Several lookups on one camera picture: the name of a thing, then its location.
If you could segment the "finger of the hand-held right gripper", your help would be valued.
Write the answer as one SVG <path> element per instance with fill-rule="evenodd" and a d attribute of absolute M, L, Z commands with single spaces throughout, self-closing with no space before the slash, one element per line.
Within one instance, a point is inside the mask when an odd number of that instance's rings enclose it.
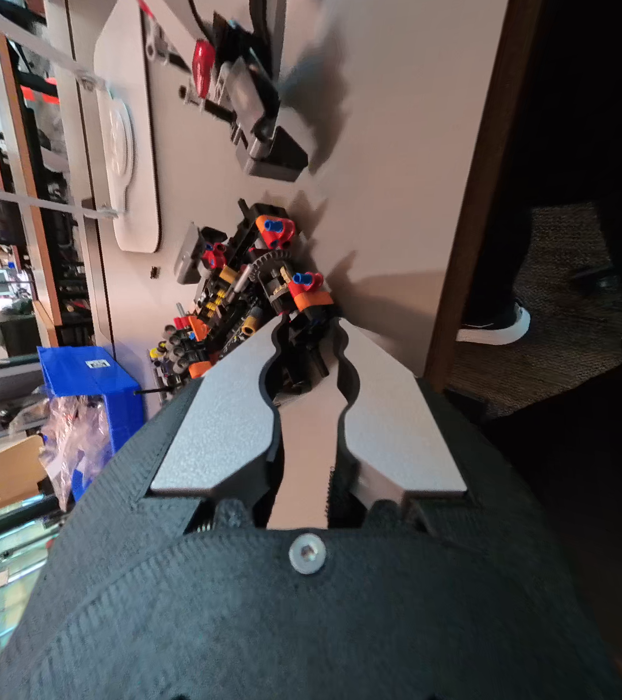
<path fill-rule="evenodd" d="M 190 34 L 206 34 L 213 31 L 213 13 L 219 8 L 217 1 L 172 1 L 171 9 Z"/>

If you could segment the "plywood chair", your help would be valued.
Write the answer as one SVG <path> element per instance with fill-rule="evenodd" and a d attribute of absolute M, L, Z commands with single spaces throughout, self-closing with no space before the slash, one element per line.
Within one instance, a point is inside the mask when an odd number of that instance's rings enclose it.
<path fill-rule="evenodd" d="M 47 478 L 40 461 L 43 438 L 32 435 L 0 450 L 0 503 L 11 505 L 39 494 Z"/>

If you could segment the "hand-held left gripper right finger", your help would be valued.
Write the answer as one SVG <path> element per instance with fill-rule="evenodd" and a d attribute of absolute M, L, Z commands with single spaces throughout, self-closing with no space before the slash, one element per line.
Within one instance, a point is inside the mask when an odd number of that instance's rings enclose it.
<path fill-rule="evenodd" d="M 462 497 L 467 485 L 417 378 L 345 318 L 335 321 L 337 461 L 360 503 Z"/>

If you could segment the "blue storage bin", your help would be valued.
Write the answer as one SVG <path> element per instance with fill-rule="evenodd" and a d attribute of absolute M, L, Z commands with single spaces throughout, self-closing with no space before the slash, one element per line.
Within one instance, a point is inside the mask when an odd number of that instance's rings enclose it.
<path fill-rule="evenodd" d="M 144 424 L 138 383 L 101 347 L 39 347 L 37 351 L 47 400 L 67 396 L 104 398 L 113 458 Z"/>

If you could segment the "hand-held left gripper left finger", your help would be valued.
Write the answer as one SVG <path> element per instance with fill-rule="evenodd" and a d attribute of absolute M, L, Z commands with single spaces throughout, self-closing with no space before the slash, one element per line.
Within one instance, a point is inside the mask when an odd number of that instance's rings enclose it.
<path fill-rule="evenodd" d="M 279 411 L 265 385 L 280 357 L 283 317 L 202 378 L 150 490 L 158 495 L 262 498 L 281 438 Z"/>

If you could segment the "wooden-edged neighbouring desk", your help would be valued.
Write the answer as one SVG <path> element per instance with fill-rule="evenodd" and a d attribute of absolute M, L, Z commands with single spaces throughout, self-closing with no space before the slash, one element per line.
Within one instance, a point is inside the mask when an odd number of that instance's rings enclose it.
<path fill-rule="evenodd" d="M 0 33 L 0 123 L 5 140 L 12 194 L 49 201 L 49 188 L 34 112 L 26 106 L 10 45 Z M 30 262 L 31 296 L 41 344 L 88 346 L 94 324 L 82 258 L 64 211 L 18 205 Z"/>

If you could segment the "black lego chassis assembly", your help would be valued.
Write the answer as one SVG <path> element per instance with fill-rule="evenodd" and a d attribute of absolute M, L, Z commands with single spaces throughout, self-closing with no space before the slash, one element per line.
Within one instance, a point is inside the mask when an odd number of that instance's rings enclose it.
<path fill-rule="evenodd" d="M 312 387 L 312 368 L 328 376 L 319 344 L 339 310 L 324 276 L 298 269 L 300 232 L 279 206 L 238 201 L 242 220 L 229 236 L 213 227 L 190 226 L 174 266 L 176 281 L 194 287 L 189 310 L 177 304 L 163 338 L 149 351 L 160 405 L 274 319 L 287 323 L 281 359 L 280 405 Z"/>

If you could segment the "black white-soled shoe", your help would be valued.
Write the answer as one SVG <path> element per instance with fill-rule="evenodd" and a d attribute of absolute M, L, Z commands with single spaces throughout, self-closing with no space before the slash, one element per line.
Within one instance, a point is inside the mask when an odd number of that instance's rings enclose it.
<path fill-rule="evenodd" d="M 465 320 L 456 341 L 474 345 L 505 346 L 520 341 L 528 333 L 531 314 L 518 300 L 513 300 L 489 319 Z"/>

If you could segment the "clear plastic parts bags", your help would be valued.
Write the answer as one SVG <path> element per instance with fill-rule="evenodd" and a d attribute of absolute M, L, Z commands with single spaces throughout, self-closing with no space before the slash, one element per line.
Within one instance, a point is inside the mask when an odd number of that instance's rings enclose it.
<path fill-rule="evenodd" d="M 69 512 L 113 456 L 104 398 L 50 398 L 41 434 L 40 464 L 61 511 Z"/>

